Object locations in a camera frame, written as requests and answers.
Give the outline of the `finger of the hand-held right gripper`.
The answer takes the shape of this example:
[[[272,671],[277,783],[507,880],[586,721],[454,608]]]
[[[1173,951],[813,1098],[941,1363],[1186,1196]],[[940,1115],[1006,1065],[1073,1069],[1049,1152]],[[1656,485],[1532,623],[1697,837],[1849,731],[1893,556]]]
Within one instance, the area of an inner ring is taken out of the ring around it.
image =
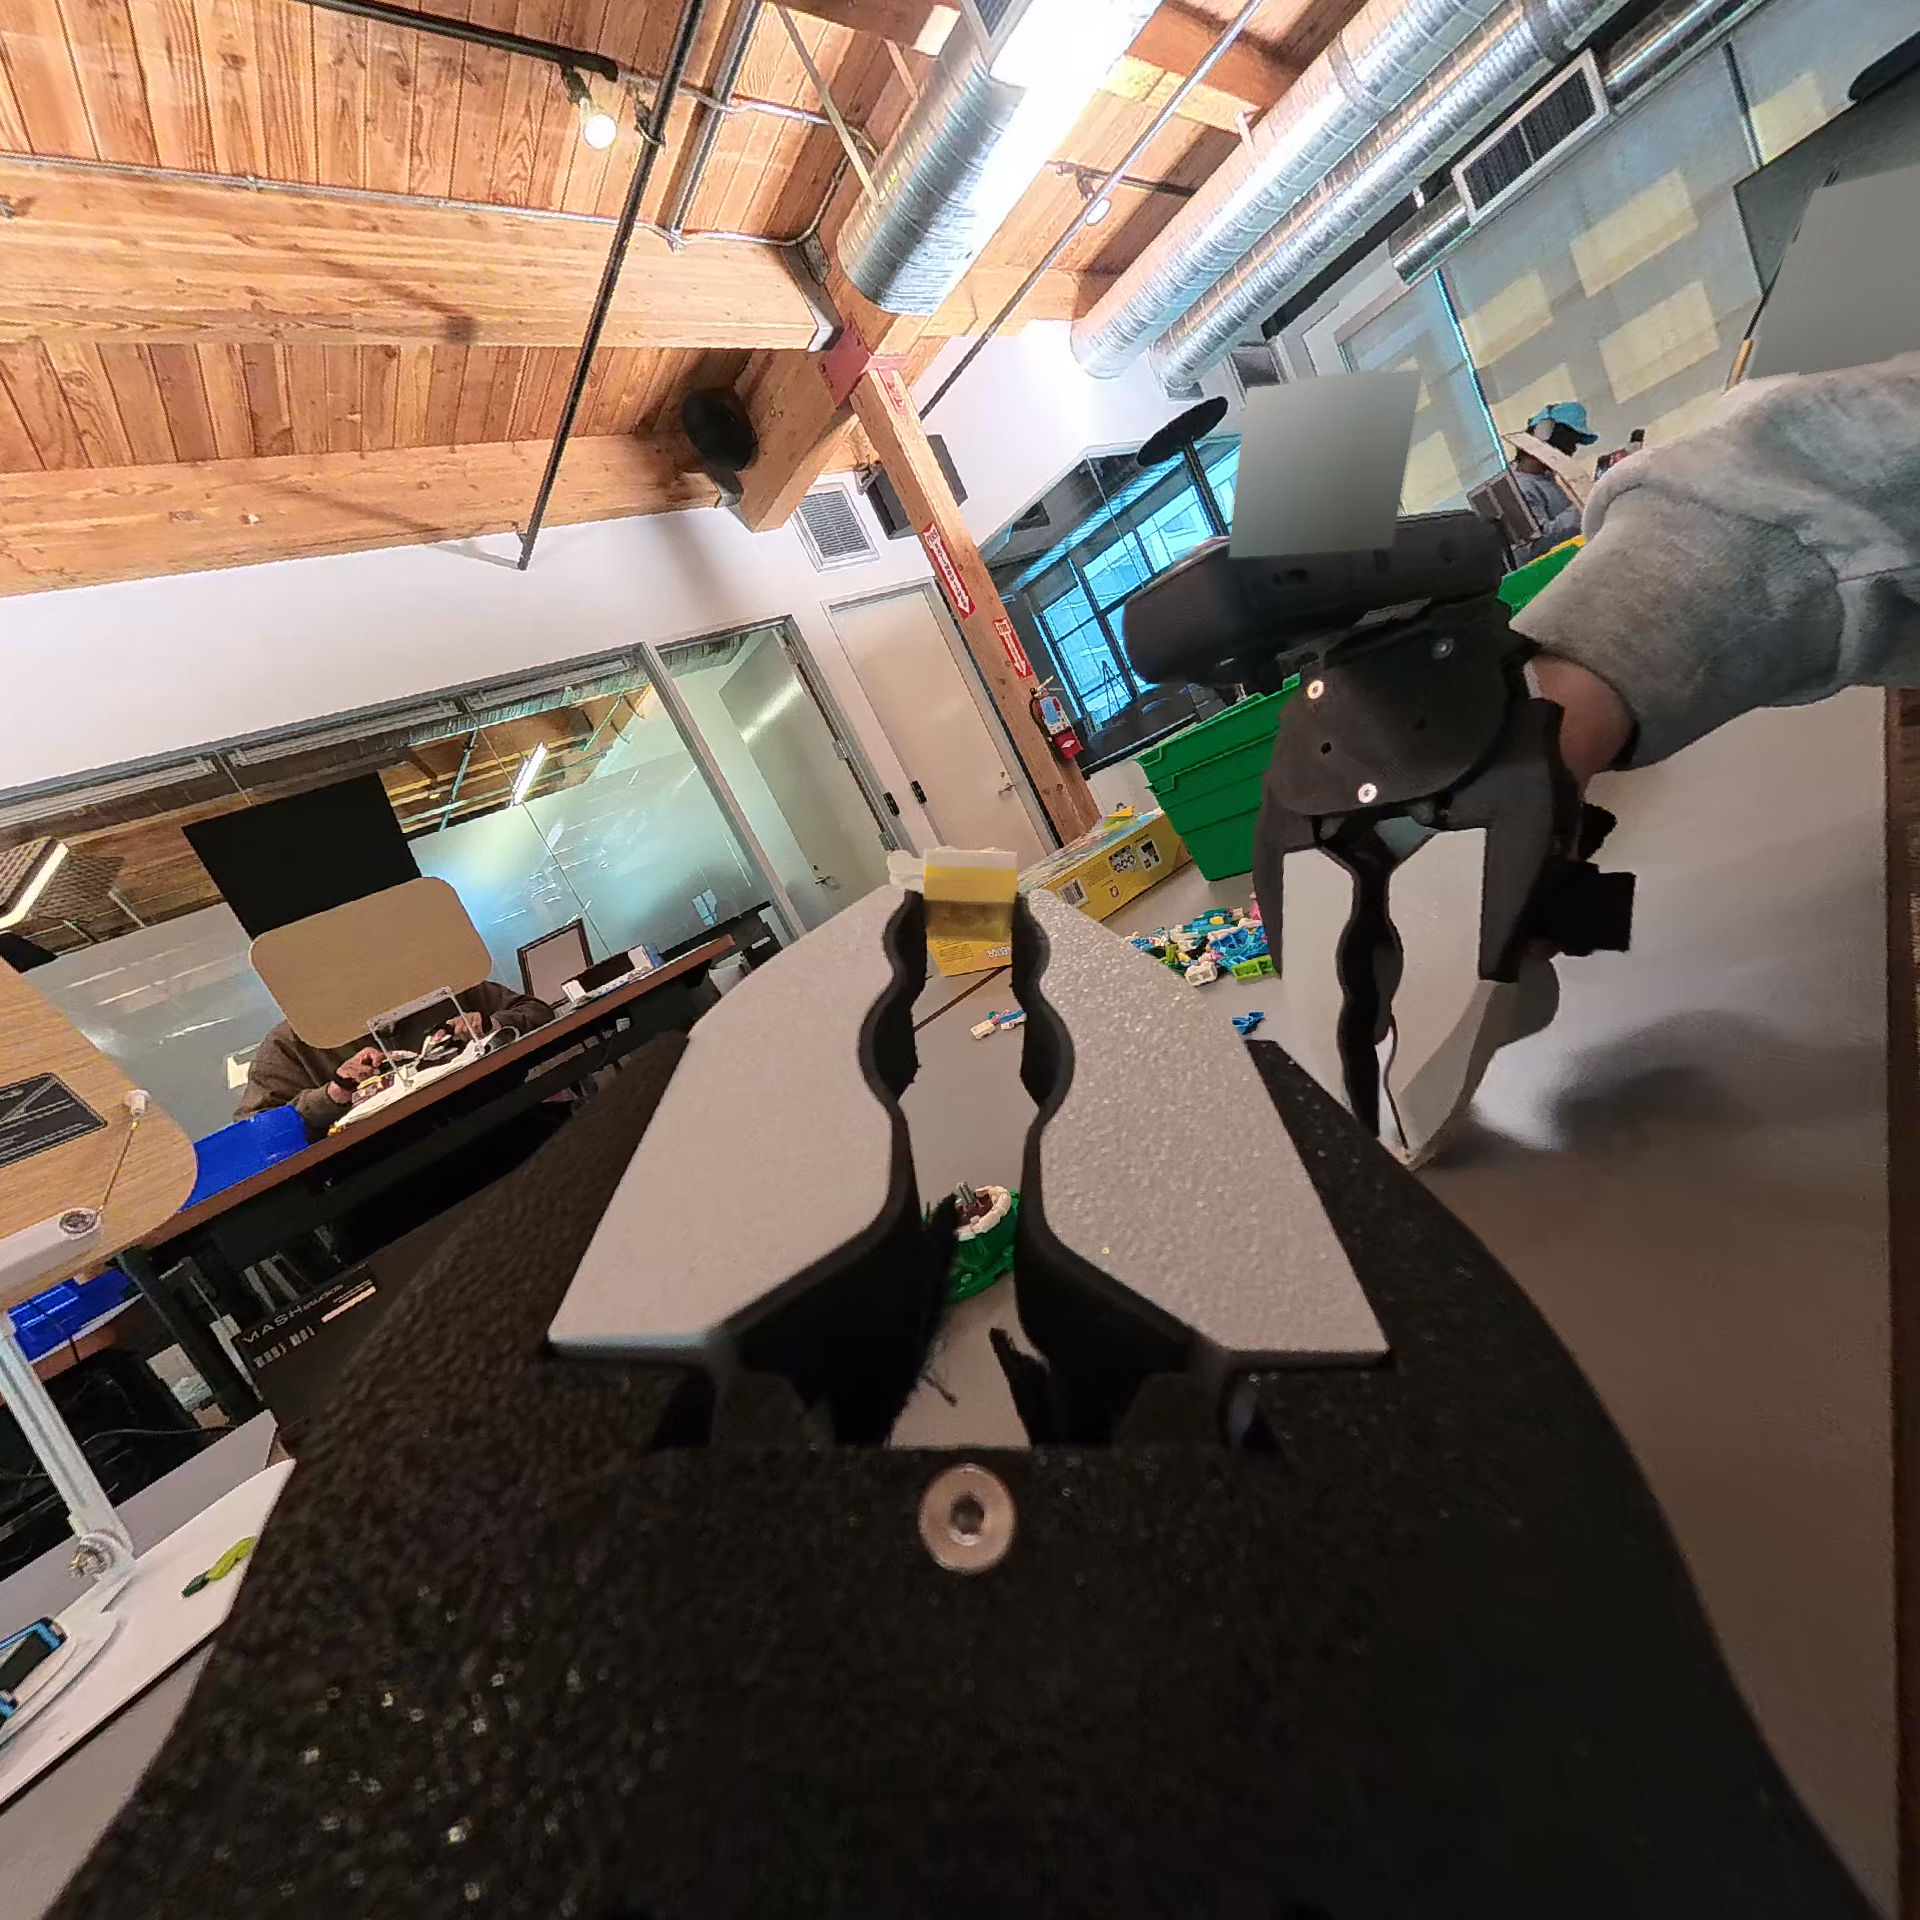
[[[1424,1169],[1468,1115],[1493,1058],[1540,1031],[1558,1010],[1554,961],[1526,956],[1513,980],[1478,979],[1461,1010],[1396,1056],[1398,1160]]]
[[[1404,973],[1401,938],[1390,919],[1390,880],[1401,858],[1379,825],[1341,825],[1328,855],[1350,877],[1350,915],[1336,944],[1336,1058],[1355,1122],[1379,1139],[1381,1056]]]

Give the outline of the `yellow lego brick assembly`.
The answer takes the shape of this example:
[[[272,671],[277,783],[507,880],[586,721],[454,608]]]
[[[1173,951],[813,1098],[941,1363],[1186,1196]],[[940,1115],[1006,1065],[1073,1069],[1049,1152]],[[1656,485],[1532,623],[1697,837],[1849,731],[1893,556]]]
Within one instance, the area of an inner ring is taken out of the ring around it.
[[[929,947],[1010,949],[1016,936],[1017,852],[931,849],[888,855],[890,880],[924,898]]]

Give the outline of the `dark wooden table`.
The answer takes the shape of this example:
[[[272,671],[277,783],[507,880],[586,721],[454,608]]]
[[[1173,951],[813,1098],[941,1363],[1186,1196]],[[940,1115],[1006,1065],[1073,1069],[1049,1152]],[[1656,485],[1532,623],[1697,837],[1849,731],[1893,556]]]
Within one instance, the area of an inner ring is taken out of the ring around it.
[[[180,1261],[212,1284],[212,1313],[240,1313],[238,1279],[246,1266],[389,1194],[419,1189],[650,1040],[688,1031],[707,1009],[713,963],[732,951],[729,936],[715,936],[620,979],[537,1031],[382,1112],[355,1113],[340,1132],[176,1212],[112,1261],[171,1328],[185,1321],[185,1298],[162,1276]]]

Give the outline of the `black carton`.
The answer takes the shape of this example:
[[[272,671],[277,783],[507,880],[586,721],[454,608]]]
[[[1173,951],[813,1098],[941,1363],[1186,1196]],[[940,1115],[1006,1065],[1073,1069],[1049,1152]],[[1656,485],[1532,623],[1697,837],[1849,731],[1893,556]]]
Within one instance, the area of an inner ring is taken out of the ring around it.
[[[382,1309],[377,1268],[372,1261],[362,1261],[235,1335],[233,1354],[253,1383],[280,1376],[290,1365],[310,1371],[307,1348],[321,1344],[322,1360],[348,1354],[346,1339],[372,1328]]]

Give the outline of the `large silver ceiling duct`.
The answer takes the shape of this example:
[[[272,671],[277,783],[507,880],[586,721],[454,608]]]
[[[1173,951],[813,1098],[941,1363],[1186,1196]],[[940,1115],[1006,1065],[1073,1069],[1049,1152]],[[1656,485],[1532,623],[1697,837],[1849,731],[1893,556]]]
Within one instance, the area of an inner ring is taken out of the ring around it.
[[[931,81],[836,236],[875,308],[931,319],[1062,147],[1154,2],[962,5]]]

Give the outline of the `wooden post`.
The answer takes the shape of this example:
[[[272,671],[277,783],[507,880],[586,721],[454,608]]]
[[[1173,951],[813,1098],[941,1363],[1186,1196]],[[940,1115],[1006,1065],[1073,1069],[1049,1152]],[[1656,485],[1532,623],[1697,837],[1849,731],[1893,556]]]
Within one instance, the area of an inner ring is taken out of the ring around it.
[[[906,386],[904,369],[906,362],[899,356],[872,356],[848,391],[851,410],[904,500],[912,532],[940,580],[1049,827],[1059,844],[1069,844],[1098,825],[1099,810],[1083,776],[1057,760],[1049,737],[1030,711],[1041,682],[988,562],[964,527],[960,503]]]

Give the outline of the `white stand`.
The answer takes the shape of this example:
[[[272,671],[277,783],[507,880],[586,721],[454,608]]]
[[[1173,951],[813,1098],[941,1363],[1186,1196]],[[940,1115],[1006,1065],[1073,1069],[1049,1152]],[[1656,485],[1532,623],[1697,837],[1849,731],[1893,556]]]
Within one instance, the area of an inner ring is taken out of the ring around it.
[[[21,1351],[6,1313],[3,1313],[3,1391],[16,1426],[64,1503],[68,1530],[76,1537],[73,1575],[88,1586],[88,1602],[105,1612],[133,1577],[137,1552],[82,1443],[68,1431],[48,1387]]]

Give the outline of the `blue plastic bin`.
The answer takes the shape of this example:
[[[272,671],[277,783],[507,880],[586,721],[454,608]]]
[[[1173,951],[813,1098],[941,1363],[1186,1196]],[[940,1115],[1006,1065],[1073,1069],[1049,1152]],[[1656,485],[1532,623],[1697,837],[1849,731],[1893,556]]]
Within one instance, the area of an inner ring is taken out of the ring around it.
[[[64,1281],[6,1309],[21,1351],[36,1360],[78,1341],[139,1300],[137,1284],[114,1265],[91,1281]]]
[[[292,1106],[277,1106],[229,1122],[194,1140],[197,1178],[184,1200],[192,1209],[217,1194],[253,1179],[308,1148],[305,1117]]]

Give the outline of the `small duct vent grille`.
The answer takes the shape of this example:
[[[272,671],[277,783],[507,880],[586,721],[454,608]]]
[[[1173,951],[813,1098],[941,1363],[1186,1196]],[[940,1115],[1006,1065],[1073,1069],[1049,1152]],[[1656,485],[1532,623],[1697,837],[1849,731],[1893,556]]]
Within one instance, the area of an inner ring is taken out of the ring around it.
[[[1513,202],[1550,160],[1597,131],[1611,113],[1601,63],[1586,51],[1452,170],[1468,225]]]

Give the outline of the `black panel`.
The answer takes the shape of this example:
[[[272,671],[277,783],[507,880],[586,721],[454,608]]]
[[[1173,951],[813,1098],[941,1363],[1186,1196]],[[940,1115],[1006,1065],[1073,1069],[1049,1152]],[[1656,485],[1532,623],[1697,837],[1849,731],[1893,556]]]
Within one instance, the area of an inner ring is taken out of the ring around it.
[[[377,772],[190,823],[184,837],[249,939],[421,877]]]

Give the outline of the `wood pattern panel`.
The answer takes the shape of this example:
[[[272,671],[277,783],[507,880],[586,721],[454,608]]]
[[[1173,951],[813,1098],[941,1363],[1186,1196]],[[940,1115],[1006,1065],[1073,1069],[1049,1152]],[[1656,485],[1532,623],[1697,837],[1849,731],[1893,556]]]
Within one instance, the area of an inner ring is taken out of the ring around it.
[[[3,970],[3,1308],[148,1243],[194,1145],[12,967]]]

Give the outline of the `person's right forearm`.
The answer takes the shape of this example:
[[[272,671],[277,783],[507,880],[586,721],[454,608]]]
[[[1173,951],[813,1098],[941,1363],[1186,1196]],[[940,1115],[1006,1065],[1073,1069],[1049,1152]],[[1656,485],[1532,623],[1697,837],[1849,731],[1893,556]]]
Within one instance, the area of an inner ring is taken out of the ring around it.
[[[1616,689],[1640,723],[1621,768],[1761,709],[1915,689],[1917,355],[1750,380],[1609,471],[1512,626]]]

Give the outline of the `pile of colourful lego bricks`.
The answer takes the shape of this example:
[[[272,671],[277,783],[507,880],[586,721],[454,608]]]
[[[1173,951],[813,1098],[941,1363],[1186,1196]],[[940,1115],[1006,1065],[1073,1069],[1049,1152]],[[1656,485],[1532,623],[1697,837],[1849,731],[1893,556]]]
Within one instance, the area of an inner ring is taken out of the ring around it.
[[[1213,905],[1188,922],[1148,933],[1133,933],[1126,944],[1194,988],[1219,980],[1265,980],[1280,976],[1269,951],[1265,915],[1254,898],[1237,905]]]

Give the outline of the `white wall vent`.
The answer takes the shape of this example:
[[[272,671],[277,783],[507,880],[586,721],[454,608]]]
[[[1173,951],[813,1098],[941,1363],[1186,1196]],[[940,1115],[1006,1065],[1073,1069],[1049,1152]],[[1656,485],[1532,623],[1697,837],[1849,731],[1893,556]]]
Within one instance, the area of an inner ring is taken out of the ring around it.
[[[821,575],[864,568],[878,557],[874,528],[846,480],[809,489],[790,521],[808,560]]]

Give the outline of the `yellow lego box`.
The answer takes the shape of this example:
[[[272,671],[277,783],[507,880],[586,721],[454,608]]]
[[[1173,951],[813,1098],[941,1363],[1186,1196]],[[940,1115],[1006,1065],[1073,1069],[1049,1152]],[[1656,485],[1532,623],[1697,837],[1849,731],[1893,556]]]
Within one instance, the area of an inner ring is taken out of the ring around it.
[[[1192,852],[1165,811],[1120,808],[1067,849],[1059,849],[1030,865],[1022,865],[1017,855],[1017,897],[1057,897],[1093,922],[1107,922],[1123,905],[1140,898],[1153,885],[1186,865],[1192,865]],[[929,947],[929,961],[941,976],[985,973],[1009,970],[1016,957],[1016,944],[1016,936],[1010,949],[953,949],[934,944]]]

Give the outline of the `white door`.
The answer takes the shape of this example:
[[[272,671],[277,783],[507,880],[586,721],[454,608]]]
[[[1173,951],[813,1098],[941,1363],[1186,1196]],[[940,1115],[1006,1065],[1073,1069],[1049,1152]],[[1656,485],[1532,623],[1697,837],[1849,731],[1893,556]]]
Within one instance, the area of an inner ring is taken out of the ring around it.
[[[929,845],[1012,852],[1022,871],[1059,849],[953,617],[931,585],[827,608]]]

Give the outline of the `black ceiling pipe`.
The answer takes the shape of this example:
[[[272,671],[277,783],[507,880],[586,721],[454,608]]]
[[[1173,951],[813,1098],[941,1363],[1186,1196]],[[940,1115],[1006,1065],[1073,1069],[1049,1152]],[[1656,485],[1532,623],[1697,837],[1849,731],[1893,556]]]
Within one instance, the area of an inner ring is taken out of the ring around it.
[[[629,191],[618,213],[612,237],[609,242],[609,256],[596,281],[592,306],[588,314],[588,324],[584,332],[584,343],[573,364],[573,371],[566,383],[564,403],[560,408],[560,423],[557,432],[552,442],[547,452],[541,480],[536,495],[536,506],[520,530],[520,556],[516,556],[516,571],[528,571],[537,552],[539,535],[545,530],[547,513],[553,506],[553,497],[560,485],[562,464],[573,436],[573,428],[586,405],[586,393],[592,380],[592,362],[604,343],[604,333],[609,328],[609,314],[612,308],[612,299],[618,296],[618,281],[627,264],[627,255],[634,244],[634,234],[641,223],[641,204],[646,193],[646,186],[654,179],[658,167],[658,159],[666,151],[666,131],[670,114],[682,96],[688,65],[693,57],[693,47],[699,37],[699,28],[705,25],[709,5],[707,2],[685,2],[678,13],[676,35],[670,44],[668,63],[662,76],[654,89],[654,100],[638,113],[635,131],[638,131],[638,159],[632,172]]]

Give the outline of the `large paned window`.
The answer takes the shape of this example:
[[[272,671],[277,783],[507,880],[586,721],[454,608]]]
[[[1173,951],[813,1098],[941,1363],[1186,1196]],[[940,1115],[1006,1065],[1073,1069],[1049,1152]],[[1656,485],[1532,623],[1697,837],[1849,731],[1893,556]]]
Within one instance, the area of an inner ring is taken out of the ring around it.
[[[1224,535],[1153,547],[1140,532],[1107,532],[1057,544],[1022,571],[1016,595],[1075,716],[1109,725],[1165,689],[1200,691],[1171,671],[1140,668],[1137,635],[1145,633],[1145,619],[1137,617],[1137,604],[1188,560],[1226,557],[1228,552]]]

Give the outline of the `green lego lily pad model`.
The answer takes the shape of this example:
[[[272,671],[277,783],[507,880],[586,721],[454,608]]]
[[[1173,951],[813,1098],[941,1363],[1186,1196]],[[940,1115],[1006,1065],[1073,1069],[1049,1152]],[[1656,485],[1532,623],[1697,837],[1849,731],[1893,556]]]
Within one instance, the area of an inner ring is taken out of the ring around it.
[[[950,1191],[956,1236],[947,1304],[962,1306],[1016,1272],[1019,1194],[1002,1184],[957,1184]]]

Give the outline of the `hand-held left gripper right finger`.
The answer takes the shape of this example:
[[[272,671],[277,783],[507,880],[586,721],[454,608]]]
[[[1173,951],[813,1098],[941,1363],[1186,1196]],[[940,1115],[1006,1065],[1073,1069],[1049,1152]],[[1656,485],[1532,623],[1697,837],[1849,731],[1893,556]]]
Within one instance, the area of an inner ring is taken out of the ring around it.
[[[1057,1369],[1376,1365],[1386,1333],[1252,1049],[1051,893],[1017,905],[1017,1313]]]

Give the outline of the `round black speaker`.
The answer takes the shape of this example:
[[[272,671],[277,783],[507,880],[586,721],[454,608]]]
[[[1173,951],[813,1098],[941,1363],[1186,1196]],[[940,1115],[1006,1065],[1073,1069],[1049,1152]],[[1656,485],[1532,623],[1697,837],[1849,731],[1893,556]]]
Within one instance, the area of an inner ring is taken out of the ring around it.
[[[742,399],[732,386],[691,389],[678,405],[682,432],[724,508],[739,508],[746,471],[762,445]]]

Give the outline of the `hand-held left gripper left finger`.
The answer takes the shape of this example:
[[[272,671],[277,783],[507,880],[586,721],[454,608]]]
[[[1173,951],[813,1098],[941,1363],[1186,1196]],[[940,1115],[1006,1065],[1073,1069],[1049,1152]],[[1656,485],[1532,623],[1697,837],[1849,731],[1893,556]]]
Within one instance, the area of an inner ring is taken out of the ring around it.
[[[723,1369],[790,1300],[922,1220],[924,897],[883,885],[691,1031],[549,1325],[569,1357]]]

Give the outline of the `person's right hand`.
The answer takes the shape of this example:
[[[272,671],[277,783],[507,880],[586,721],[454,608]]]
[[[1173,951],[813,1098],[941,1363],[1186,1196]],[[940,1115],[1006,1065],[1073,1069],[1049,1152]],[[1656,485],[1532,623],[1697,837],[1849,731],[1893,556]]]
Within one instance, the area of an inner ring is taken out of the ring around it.
[[[1580,792],[1630,761],[1640,723],[1606,680],[1577,660],[1537,653],[1526,683],[1562,714],[1558,753]]]

